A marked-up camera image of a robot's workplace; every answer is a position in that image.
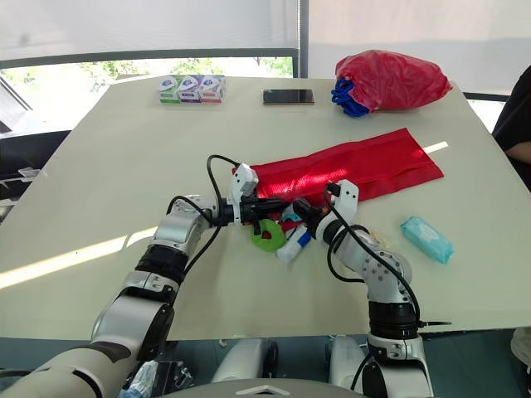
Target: white table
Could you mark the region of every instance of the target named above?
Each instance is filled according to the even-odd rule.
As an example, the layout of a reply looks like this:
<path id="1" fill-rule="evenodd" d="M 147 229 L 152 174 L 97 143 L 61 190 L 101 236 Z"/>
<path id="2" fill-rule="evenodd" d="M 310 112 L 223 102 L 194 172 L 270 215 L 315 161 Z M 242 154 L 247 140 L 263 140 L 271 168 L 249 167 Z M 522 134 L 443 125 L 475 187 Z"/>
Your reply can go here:
<path id="1" fill-rule="evenodd" d="M 266 163 L 402 127 L 422 147 L 447 142 L 430 154 L 445 177 L 361 203 L 358 221 L 411 262 L 423 319 L 453 322 L 424 330 L 531 324 L 529 194 L 456 87 L 420 109 L 351 119 L 330 102 L 331 80 L 229 79 L 226 103 L 210 106 L 161 105 L 158 83 L 111 87 L 0 226 L 0 336 L 89 338 L 171 197 L 212 194 L 209 154 Z M 313 89 L 315 105 L 265 107 L 266 88 Z M 229 167 L 214 168 L 226 192 Z M 448 265 L 402 236 L 412 215 L 453 243 Z M 312 242 L 286 266 L 249 234 L 226 228 L 197 263 L 169 338 L 368 330 L 365 287 L 334 279 L 324 248 Z"/>

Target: green ring toy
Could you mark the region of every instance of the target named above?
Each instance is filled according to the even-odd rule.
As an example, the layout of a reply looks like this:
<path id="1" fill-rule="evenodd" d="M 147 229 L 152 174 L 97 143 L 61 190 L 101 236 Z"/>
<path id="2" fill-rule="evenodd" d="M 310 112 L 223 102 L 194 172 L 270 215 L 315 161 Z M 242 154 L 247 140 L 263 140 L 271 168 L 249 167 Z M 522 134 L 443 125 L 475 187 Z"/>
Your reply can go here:
<path id="1" fill-rule="evenodd" d="M 265 218 L 258 221 L 260 224 L 261 234 L 255 235 L 251 228 L 251 240 L 252 243 L 259 249 L 264 251 L 273 252 L 285 245 L 285 233 L 282 228 L 273 220 Z M 270 239 L 266 239 L 262 236 L 264 232 L 269 232 Z"/>

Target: blue fabric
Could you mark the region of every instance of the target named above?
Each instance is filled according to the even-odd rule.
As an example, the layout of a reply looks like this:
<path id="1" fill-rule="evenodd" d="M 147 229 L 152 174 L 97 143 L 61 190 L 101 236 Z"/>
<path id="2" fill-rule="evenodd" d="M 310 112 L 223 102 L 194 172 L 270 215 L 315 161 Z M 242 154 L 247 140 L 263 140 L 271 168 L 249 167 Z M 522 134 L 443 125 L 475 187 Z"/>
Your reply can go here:
<path id="1" fill-rule="evenodd" d="M 335 89 L 332 90 L 332 102 L 343 107 L 343 112 L 355 118 L 368 114 L 368 109 L 354 101 L 348 92 L 354 87 L 351 80 L 343 78 L 338 79 L 335 83 Z"/>
<path id="2" fill-rule="evenodd" d="M 118 398 L 147 398 L 143 396 L 138 390 L 129 388 L 128 390 L 120 390 Z"/>

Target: wet wipes package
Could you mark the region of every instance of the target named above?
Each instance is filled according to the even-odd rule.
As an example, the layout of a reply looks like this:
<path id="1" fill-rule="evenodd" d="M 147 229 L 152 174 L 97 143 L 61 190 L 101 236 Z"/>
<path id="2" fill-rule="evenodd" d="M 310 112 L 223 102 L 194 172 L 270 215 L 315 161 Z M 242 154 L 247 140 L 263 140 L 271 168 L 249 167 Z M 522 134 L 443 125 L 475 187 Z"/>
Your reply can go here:
<path id="1" fill-rule="evenodd" d="M 169 75 L 164 77 L 158 87 L 158 97 L 163 104 L 180 104 L 178 88 L 183 81 L 182 76 Z"/>
<path id="2" fill-rule="evenodd" d="M 411 217 L 400 228 L 411 243 L 442 264 L 454 253 L 452 244 L 420 217 Z"/>
<path id="3" fill-rule="evenodd" d="M 202 83 L 202 75 L 184 76 L 177 92 L 181 102 L 201 102 L 199 98 L 199 86 Z"/>
<path id="4" fill-rule="evenodd" d="M 201 102 L 214 102 L 220 104 L 225 97 L 225 76 L 205 75 L 199 86 Z"/>

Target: smartphone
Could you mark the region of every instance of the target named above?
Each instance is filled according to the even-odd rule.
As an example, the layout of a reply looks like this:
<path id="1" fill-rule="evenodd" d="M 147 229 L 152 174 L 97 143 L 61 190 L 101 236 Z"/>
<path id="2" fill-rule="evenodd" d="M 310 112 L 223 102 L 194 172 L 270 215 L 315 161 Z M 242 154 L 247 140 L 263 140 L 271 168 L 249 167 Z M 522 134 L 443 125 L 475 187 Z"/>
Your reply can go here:
<path id="1" fill-rule="evenodd" d="M 312 90 L 263 90 L 264 105 L 313 104 Z"/>

